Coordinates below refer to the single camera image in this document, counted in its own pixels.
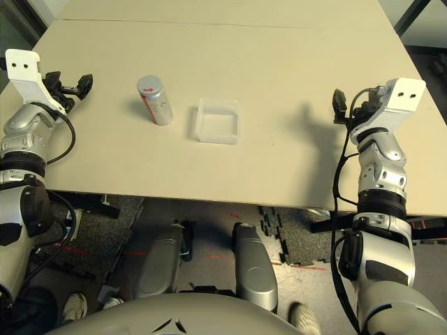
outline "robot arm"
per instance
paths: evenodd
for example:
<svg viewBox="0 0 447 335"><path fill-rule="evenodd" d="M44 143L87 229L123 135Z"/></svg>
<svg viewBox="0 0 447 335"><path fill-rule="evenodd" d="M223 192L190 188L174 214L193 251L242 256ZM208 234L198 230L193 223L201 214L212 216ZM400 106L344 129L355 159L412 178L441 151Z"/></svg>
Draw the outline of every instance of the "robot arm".
<svg viewBox="0 0 447 335"><path fill-rule="evenodd" d="M353 112L350 138L361 166L358 213L344 240L339 270L356 289L365 334L447 332L438 310L411 287L416 268L405 221L406 157L393 135L416 110L424 88L422 80L391 80Z"/></svg>
<svg viewBox="0 0 447 335"><path fill-rule="evenodd" d="M8 77L23 97L24 105L6 122L0 147L0 302L8 306L22 287L36 236L53 222L45 189L48 146L54 128L67 122L74 94L83 99L92 76L81 78L76 88L63 87L60 73L42 80L39 56L24 50L6 50Z"/></svg>

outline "red line on floor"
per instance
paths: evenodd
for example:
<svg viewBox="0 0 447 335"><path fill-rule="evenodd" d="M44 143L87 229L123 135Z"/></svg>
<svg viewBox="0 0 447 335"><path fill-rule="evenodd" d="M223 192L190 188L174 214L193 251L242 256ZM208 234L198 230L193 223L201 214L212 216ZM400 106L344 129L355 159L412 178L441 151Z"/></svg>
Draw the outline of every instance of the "red line on floor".
<svg viewBox="0 0 447 335"><path fill-rule="evenodd" d="M132 255L132 256L146 256L147 253L145 251L133 251L133 250L126 250L123 251L124 255Z"/></svg>

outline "floor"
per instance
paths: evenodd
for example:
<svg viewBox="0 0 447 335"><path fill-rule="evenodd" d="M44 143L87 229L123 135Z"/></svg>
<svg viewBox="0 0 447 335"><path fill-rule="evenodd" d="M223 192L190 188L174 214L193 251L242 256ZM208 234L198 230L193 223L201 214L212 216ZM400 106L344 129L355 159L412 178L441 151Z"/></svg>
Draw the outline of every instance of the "floor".
<svg viewBox="0 0 447 335"><path fill-rule="evenodd" d="M186 200L145 199L139 219L132 227L132 238L124 248L124 256L109 280L119 288L125 301L133 297L133 283L159 228L175 219L195 221L193 260L179 268L178 290L190 290L191 284L214 285L218 289L235 291L235 260L230 238L236 222L255 225L268 251L278 281L278 315L287 320L289 306L302 302L311 306L323 334L354 334L335 294L330 265L314 262L312 266L297 267L281 263L281 245L274 237L266 237L261 230L262 216L253 205L196 202ZM447 315L447 246L418 245L414 247L417 274L414 287L426 295L443 315ZM355 306L355 295L349 281L346 291ZM89 300L89 314L101 309L96 301L100 284L58 271L46 269L33 285L50 288L57 297L59 309L70 293L80 290Z"/></svg>

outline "wall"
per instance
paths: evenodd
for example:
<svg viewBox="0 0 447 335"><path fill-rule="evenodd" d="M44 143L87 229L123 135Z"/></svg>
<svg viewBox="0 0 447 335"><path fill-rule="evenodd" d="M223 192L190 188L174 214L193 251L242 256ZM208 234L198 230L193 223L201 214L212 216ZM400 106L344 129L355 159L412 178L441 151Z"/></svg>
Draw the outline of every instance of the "wall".
<svg viewBox="0 0 447 335"><path fill-rule="evenodd" d="M42 20L49 26L70 0L29 0Z"/></svg>
<svg viewBox="0 0 447 335"><path fill-rule="evenodd" d="M413 0L379 0L394 26ZM424 11L402 36L405 45L447 47L447 1L431 0Z"/></svg>

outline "table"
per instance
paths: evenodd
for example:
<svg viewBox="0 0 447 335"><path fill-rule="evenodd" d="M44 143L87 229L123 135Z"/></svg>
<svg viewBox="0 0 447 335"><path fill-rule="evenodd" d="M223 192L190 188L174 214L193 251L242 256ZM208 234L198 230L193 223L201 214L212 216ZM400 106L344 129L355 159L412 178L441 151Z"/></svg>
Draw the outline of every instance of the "table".
<svg viewBox="0 0 447 335"><path fill-rule="evenodd" d="M34 50L43 73L60 70L65 85L92 73L94 86L69 114L77 143L48 167L47 187L332 209L345 131L332 123L334 89L350 100L394 77L420 77L375 0L272 4L70 1ZM163 80L168 126L151 123L140 100L136 82L147 74ZM239 144L194 138L200 98L241 103ZM21 104L9 84L1 126ZM428 92L396 135L408 156L408 213L446 216L447 127ZM68 143L59 126L51 156ZM359 171L356 159L345 166L342 195L356 199Z"/></svg>

